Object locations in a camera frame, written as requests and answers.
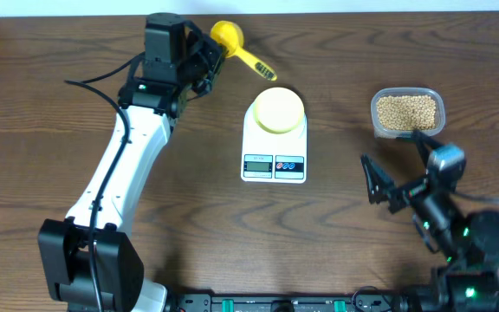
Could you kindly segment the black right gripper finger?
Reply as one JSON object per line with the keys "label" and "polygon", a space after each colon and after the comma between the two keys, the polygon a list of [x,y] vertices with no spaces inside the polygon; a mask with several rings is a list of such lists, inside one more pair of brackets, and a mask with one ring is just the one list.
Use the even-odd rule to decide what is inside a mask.
{"label": "black right gripper finger", "polygon": [[425,167],[428,166],[428,159],[431,152],[444,145],[419,130],[412,132],[412,140],[415,142],[419,156]]}
{"label": "black right gripper finger", "polygon": [[380,204],[390,201],[396,190],[394,180],[368,155],[362,154],[360,162],[366,176],[369,203]]}

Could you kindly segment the yellow measuring scoop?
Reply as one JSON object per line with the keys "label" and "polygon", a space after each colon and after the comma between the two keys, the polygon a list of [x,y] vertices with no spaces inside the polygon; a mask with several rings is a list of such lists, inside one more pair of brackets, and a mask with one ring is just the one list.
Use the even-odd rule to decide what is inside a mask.
{"label": "yellow measuring scoop", "polygon": [[278,75],[274,69],[243,47],[243,31],[236,23],[216,22],[211,28],[211,38],[226,49],[226,58],[237,57],[262,78],[277,80]]}

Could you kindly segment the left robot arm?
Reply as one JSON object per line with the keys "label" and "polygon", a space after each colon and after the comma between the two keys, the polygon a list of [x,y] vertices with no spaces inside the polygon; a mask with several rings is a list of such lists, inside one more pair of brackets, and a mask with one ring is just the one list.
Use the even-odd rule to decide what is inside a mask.
{"label": "left robot arm", "polygon": [[44,221],[37,241],[49,295],[71,311],[167,311],[167,288],[145,276],[130,236],[155,159],[189,101],[207,95],[226,51],[193,21],[146,18],[145,49],[123,65],[110,105],[112,137],[94,176],[62,220]]}

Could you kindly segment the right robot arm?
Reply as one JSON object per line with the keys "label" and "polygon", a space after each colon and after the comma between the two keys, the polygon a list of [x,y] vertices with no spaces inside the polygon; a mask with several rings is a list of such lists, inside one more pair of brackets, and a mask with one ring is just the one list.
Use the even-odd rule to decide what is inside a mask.
{"label": "right robot arm", "polygon": [[391,311],[499,311],[499,211],[463,214],[453,196],[464,174],[463,149],[415,130],[410,136],[424,175],[396,185],[369,156],[360,163],[368,200],[386,202],[390,213],[413,210],[412,222],[432,254],[446,264],[431,271],[428,285],[403,289],[388,301]]}

